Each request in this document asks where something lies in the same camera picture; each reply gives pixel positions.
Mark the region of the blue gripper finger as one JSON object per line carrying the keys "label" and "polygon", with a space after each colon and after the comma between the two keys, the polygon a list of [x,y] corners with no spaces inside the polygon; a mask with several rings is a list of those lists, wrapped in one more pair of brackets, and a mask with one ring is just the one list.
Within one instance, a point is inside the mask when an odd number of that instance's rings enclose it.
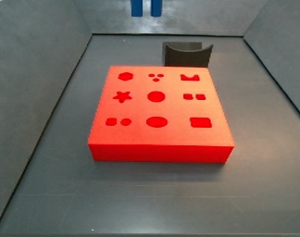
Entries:
{"label": "blue gripper finger", "polygon": [[142,0],[130,0],[131,5],[131,16],[140,17],[142,16]]}
{"label": "blue gripper finger", "polygon": [[159,17],[162,13],[162,0],[151,0],[151,16]]}

